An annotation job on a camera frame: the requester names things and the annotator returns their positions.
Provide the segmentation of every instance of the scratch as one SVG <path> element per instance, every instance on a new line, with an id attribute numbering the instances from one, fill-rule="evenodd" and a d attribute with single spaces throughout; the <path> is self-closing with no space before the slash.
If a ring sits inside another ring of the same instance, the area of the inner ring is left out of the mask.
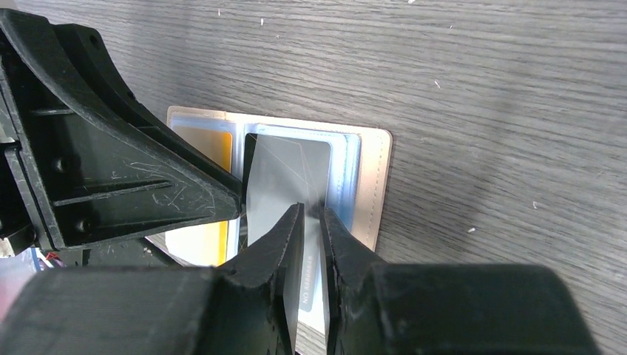
<path id="1" fill-rule="evenodd" d="M 186 188 L 187 188 L 187 186 L 183 186 L 183 188 L 176 194 L 176 196 L 174 196 L 174 198 L 172 198 L 170 203 L 168 203 L 168 206 L 172 205 L 176 201 L 178 195 L 180 195 L 180 193 L 183 192 L 183 190 L 186 189 Z"/>

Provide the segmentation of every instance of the wooden table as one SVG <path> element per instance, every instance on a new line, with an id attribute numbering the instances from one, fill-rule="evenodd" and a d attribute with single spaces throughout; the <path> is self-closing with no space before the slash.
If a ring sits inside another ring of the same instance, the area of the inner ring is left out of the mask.
<path id="1" fill-rule="evenodd" d="M 177 104 L 389 129 L 383 258 L 549 266 L 624 354 L 624 1 L 17 2 L 97 28 L 160 117 Z"/>

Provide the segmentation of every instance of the stitching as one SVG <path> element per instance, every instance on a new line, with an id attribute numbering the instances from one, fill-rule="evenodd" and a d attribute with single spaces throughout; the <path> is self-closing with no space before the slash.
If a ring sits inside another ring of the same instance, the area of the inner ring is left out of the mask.
<path id="1" fill-rule="evenodd" d="M 379 175 L 381 172 L 381 159 L 382 158 L 383 158 L 383 142 L 381 142 L 381 139 L 379 139 L 379 163 L 377 164 L 377 167 L 376 167 L 376 182 L 375 182 L 375 187 L 374 187 L 373 205 L 372 205 L 372 209 L 370 209 L 370 221 L 368 222 L 368 231 L 366 232 L 366 242 L 368 242 L 368 245 L 370 245 L 370 231 L 372 229 L 372 221 L 374 217 L 374 205 L 376 204 L 375 202 L 376 192 L 377 192 L 377 189 L 379 188 Z"/>

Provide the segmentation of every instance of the red wire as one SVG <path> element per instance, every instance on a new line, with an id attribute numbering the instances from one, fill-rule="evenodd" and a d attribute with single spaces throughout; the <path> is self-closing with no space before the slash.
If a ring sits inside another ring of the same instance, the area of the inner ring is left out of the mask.
<path id="1" fill-rule="evenodd" d="M 58 259 L 58 255 L 56 253 L 48 253 L 48 255 L 46 255 L 46 261 L 50 260 L 50 259 Z"/>

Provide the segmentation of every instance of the gray wood grain surface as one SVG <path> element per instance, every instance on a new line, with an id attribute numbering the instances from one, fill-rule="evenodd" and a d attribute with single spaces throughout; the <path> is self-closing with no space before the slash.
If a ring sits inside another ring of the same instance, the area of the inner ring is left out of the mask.
<path id="1" fill-rule="evenodd" d="M 389 129 L 383 258 L 544 264 L 627 352 L 623 0 L 17 2 L 97 28 L 160 117 Z"/>

